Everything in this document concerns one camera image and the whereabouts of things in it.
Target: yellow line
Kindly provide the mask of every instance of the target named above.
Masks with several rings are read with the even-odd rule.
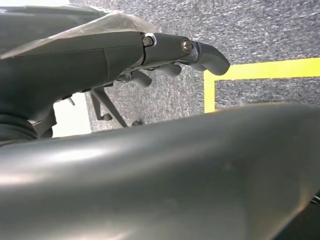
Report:
[[[216,109],[216,90],[215,80],[211,77],[211,72],[205,71],[205,113],[214,112]]]
[[[320,57],[232,65],[223,76],[211,80],[279,79],[320,76]]]
[[[232,65],[223,76],[204,73],[205,112],[215,110],[215,81],[320,77],[320,57]]]

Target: chair caster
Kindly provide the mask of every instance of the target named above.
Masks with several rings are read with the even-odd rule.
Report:
[[[138,125],[143,125],[143,122],[137,120],[137,121],[134,121],[134,122],[131,124],[131,126],[132,126],[132,127],[138,126]]]
[[[112,116],[111,116],[109,113],[106,113],[103,116],[102,116],[102,119],[103,119],[104,121],[110,121],[110,120],[112,120]]]

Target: chair leg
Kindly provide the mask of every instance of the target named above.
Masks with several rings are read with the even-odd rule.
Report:
[[[120,115],[120,113],[113,105],[113,103],[107,96],[103,87],[95,88],[90,91],[95,114],[97,120],[110,120],[108,115],[115,120],[118,125],[122,128],[128,128],[126,122]],[[106,117],[101,116],[100,104],[107,111]]]

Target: bolt head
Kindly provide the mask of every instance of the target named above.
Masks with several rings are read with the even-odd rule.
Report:
[[[191,53],[192,50],[192,44],[189,39],[184,39],[181,42],[182,50],[186,54]]]
[[[145,47],[149,47],[149,46],[153,45],[153,40],[151,37],[148,37],[148,36],[144,37],[142,40],[142,44],[143,44],[143,46],[145,46]]]

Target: plastic wrap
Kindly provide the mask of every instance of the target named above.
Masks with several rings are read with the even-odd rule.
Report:
[[[108,12],[109,13],[107,13],[106,15],[88,23],[76,26],[47,38],[32,41],[10,51],[7,51],[0,55],[0,59],[7,59],[18,56],[58,39],[66,39],[85,35],[114,32],[157,32],[157,29],[152,24],[137,16],[122,13],[116,10]]]

